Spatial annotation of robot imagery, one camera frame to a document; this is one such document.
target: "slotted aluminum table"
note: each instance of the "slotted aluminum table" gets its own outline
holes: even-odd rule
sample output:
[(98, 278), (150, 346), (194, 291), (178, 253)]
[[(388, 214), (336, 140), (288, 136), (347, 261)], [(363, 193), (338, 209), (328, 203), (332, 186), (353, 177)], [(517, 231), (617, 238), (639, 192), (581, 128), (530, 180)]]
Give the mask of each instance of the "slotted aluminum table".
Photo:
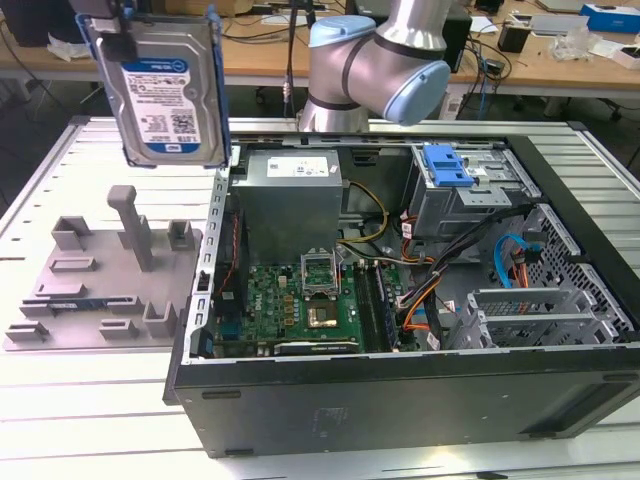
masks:
[[(382, 122), (371, 129), (399, 131)], [(295, 125), (232, 121), (236, 134), (264, 131), (295, 135)], [(404, 131), (527, 135), (640, 274), (640, 185), (588, 132), (502, 122), (429, 122)], [(18, 306), (54, 245), (59, 216), (83, 215), (91, 229), (121, 228), (107, 192), (132, 184), (152, 228), (172, 218), (200, 228), (214, 175), (197, 167), (129, 168), (113, 119), (74, 121), (0, 220), (1, 330), (22, 318)], [(0, 478), (640, 477), (640, 400), (573, 440), (210, 460), (182, 409), (162, 403), (169, 355), (0, 352)]]

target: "label sticker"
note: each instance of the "label sticker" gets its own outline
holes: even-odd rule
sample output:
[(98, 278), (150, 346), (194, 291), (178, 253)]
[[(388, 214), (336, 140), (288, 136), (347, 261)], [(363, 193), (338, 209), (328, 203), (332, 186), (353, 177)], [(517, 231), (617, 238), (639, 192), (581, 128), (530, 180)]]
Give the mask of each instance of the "label sticker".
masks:
[(329, 162), (326, 157), (271, 157), (267, 165), (267, 177), (328, 177)]
[(123, 63), (140, 138), (154, 152), (192, 153), (201, 143), (195, 105), (185, 97), (189, 65), (177, 58)]
[(410, 223), (402, 224), (402, 236), (407, 240), (411, 240), (413, 238), (413, 227)]
[(440, 341), (431, 332), (427, 334), (427, 343), (434, 350), (440, 350)]
[(78, 305), (75, 303), (50, 303), (49, 308), (58, 308), (60, 310), (76, 310)]
[(467, 167), (467, 174), (470, 177), (486, 177), (487, 171), (482, 167)]
[(456, 311), (456, 302), (453, 300), (447, 300), (446, 302), (442, 302), (444, 304), (444, 308), (438, 310), (438, 313), (455, 313)]

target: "blue latch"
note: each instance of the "blue latch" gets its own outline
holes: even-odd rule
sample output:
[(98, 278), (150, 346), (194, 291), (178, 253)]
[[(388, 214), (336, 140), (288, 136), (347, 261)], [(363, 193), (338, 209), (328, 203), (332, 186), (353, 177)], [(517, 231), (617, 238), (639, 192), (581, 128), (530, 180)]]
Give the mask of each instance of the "blue latch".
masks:
[(451, 145), (425, 145), (424, 163), (433, 173), (436, 187), (471, 187), (474, 184), (464, 169), (464, 161)]

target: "cardboard box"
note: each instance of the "cardboard box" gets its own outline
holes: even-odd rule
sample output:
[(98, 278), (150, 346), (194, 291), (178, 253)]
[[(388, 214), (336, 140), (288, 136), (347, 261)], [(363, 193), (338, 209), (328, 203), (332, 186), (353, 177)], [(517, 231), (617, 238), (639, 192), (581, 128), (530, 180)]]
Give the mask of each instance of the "cardboard box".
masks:
[(212, 3), (223, 17), (247, 13), (253, 7), (253, 0), (166, 0), (165, 5), (173, 15), (204, 15)]

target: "hard disk drive label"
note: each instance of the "hard disk drive label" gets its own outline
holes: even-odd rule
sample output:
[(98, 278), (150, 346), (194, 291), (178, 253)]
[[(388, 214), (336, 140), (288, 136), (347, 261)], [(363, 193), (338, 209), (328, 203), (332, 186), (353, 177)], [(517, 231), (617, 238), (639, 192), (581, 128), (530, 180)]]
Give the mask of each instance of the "hard disk drive label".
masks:
[(185, 96), (189, 65), (171, 58), (123, 63), (122, 73), (142, 141), (154, 152), (192, 153), (201, 143), (196, 109)]

